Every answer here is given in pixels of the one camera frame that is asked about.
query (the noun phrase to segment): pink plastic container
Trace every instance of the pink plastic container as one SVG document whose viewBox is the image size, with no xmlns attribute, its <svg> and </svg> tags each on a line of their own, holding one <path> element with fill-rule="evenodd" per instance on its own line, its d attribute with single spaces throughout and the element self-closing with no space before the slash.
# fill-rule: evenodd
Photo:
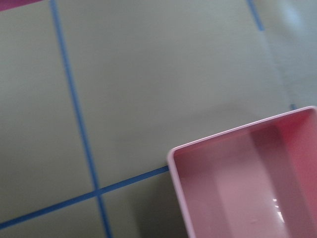
<svg viewBox="0 0 317 238">
<path fill-rule="evenodd" d="M 190 238 L 317 238 L 317 108 L 172 149 Z"/>
</svg>

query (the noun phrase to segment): pink bin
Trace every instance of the pink bin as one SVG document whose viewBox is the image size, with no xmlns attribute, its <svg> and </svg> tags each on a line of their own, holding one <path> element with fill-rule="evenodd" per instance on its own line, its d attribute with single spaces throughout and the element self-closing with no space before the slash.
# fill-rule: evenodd
<svg viewBox="0 0 317 238">
<path fill-rule="evenodd" d="M 317 108 L 172 149 L 190 238 L 317 238 Z"/>
</svg>

